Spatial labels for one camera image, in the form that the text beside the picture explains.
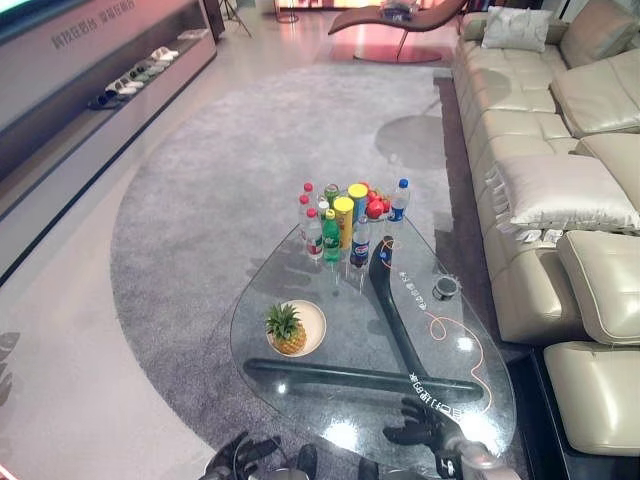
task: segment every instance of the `sprite bottle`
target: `sprite bottle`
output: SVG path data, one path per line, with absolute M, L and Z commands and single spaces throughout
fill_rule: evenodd
M 324 244 L 324 260 L 327 263 L 340 261 L 340 228 L 336 223 L 336 212 L 327 210 L 322 227 L 322 241 Z

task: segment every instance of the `gray rug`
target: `gray rug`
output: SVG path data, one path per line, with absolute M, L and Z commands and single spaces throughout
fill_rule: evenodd
M 279 433 L 289 452 L 312 439 L 252 395 L 229 350 L 235 301 L 297 223 L 305 181 L 391 190 L 408 177 L 412 222 L 461 278 L 505 357 L 519 353 L 497 336 L 453 84 L 442 73 L 343 64 L 268 78 L 203 106 L 133 180 L 112 245 L 122 330 L 157 391 L 214 448 L 244 428 Z M 320 447 L 319 479 L 356 478 L 355 455 Z M 517 435 L 506 459 L 527 478 Z

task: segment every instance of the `tiled floor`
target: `tiled floor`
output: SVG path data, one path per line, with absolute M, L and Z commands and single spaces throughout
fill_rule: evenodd
M 217 58 L 147 128 L 0 289 L 0 331 L 20 333 L 5 360 L 13 388 L 0 407 L 0 463 L 21 480 L 198 478 L 212 451 L 155 392 L 120 330 L 109 271 L 118 205 L 138 166 L 200 105 L 270 75 L 352 61 L 358 43 L 402 32 L 355 27 L 330 38 L 336 12 L 278 24 L 242 9 L 254 38 L 227 24 Z M 451 57 L 455 22 L 410 35 Z

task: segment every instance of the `glass coffee table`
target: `glass coffee table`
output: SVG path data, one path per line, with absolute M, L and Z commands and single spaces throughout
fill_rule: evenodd
M 394 232 L 383 222 L 372 227 L 361 269 L 348 256 L 333 267 L 312 260 L 298 229 L 280 243 L 234 312 L 231 350 L 241 376 L 297 428 L 383 465 L 437 477 L 427 447 L 395 445 L 382 434 L 402 425 L 407 396 L 499 455 L 516 412 L 491 337 L 461 293 L 442 299 L 434 290 L 446 272 L 408 220 Z M 276 352 L 265 333 L 267 309 L 292 300 L 311 302 L 326 319 L 324 336 L 311 339 L 317 348 L 299 357 Z

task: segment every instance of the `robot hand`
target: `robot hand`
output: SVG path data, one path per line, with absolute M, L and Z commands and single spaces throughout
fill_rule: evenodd
M 258 469 L 253 462 L 271 455 L 280 444 L 278 436 L 258 443 L 253 440 L 242 443 L 247 435 L 248 432 L 244 431 L 222 447 L 200 480 L 247 480 Z
M 478 442 L 471 442 L 459 425 L 439 410 L 412 398 L 402 399 L 404 427 L 385 427 L 383 433 L 398 445 L 424 444 L 436 457 L 436 470 L 442 478 L 456 480 L 520 480 Z
M 461 479 L 460 454 L 455 450 L 465 440 L 458 424 L 444 413 L 409 397 L 402 399 L 403 427 L 385 427 L 382 433 L 398 445 L 426 445 L 436 457 L 442 478 Z

